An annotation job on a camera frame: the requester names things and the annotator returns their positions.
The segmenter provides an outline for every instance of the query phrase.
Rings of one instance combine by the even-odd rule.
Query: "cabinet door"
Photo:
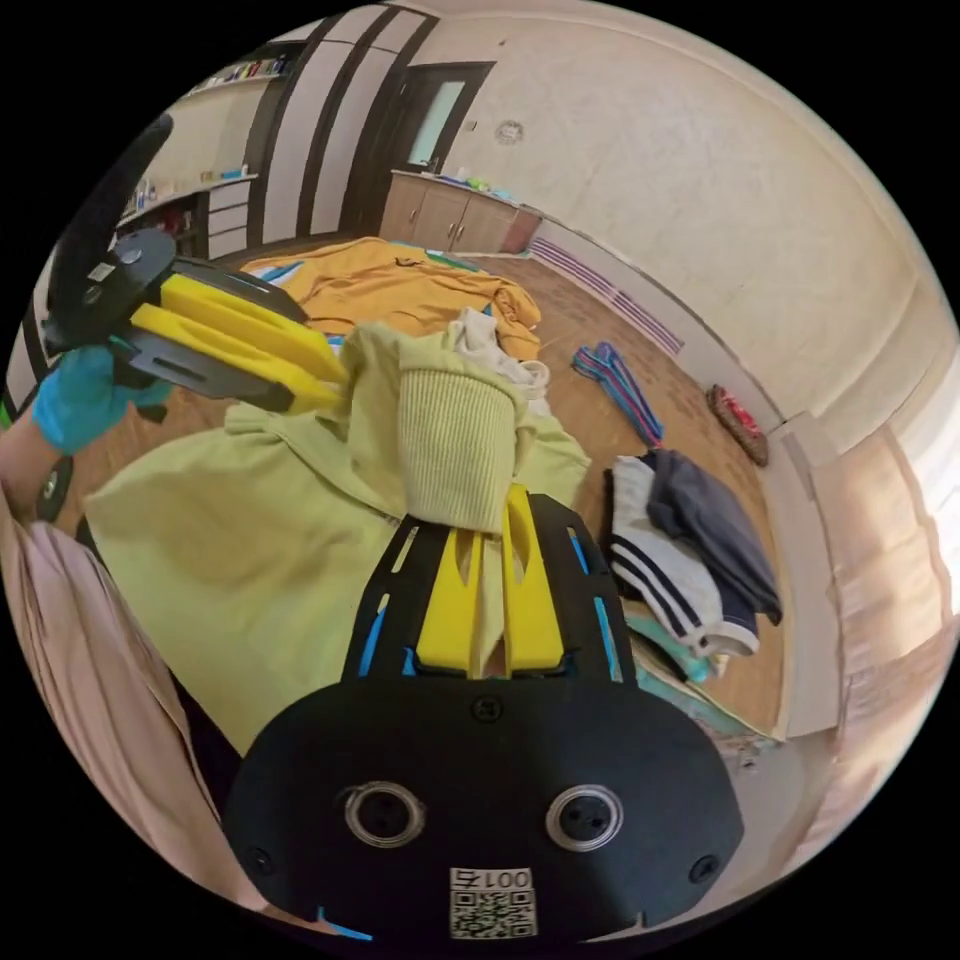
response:
[[[417,214],[426,192],[427,185],[414,177],[393,178],[380,222],[381,239],[413,243]]]
[[[451,250],[462,253],[499,253],[517,211],[499,200],[471,197],[463,222],[454,234]]]
[[[451,250],[470,195],[456,187],[433,185],[417,217],[413,242],[427,250]]]

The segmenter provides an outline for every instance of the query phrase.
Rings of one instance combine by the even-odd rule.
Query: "blue glove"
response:
[[[127,405],[151,407],[170,395],[170,384],[157,382],[145,390],[113,382],[113,355],[106,347],[81,347],[64,354],[57,368],[37,390],[33,421],[47,442],[73,454],[115,427]]]

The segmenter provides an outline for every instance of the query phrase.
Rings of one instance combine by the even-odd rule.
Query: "countertop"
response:
[[[550,219],[541,210],[537,210],[536,207],[531,207],[529,204],[520,203],[517,200],[507,199],[505,197],[498,197],[489,190],[475,190],[469,184],[457,183],[455,180],[447,180],[445,177],[438,177],[433,173],[411,173],[409,170],[391,170],[390,172],[396,177],[413,177],[415,180],[429,180],[431,183],[440,183],[445,187],[450,187],[451,190],[463,190],[477,197],[487,197],[490,200],[496,200],[498,203],[502,203],[505,207],[512,207],[514,210],[526,210],[528,213],[533,213],[538,217]]]

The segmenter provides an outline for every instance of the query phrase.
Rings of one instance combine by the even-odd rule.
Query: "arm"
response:
[[[170,385],[146,390],[118,387],[105,347],[82,347],[63,356],[40,383],[29,410],[0,435],[0,488],[17,518],[28,517],[56,462],[115,427],[131,403],[163,403]]]
[[[33,406],[0,434],[0,487],[17,519],[26,519],[63,454],[44,437]]]

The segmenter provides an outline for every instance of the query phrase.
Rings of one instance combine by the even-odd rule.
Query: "white drawer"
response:
[[[228,253],[245,250],[246,246],[247,228],[237,227],[236,230],[228,230],[226,233],[218,233],[215,237],[210,237],[207,241],[207,256],[210,260],[216,260],[217,257],[225,257]]]
[[[250,181],[228,183],[223,187],[214,187],[210,191],[210,209],[222,210],[237,203],[246,203],[250,199]]]
[[[235,230],[237,227],[246,225],[246,204],[242,207],[230,207],[229,210],[217,210],[207,218],[207,235],[212,237],[215,233],[225,233],[227,230]]]

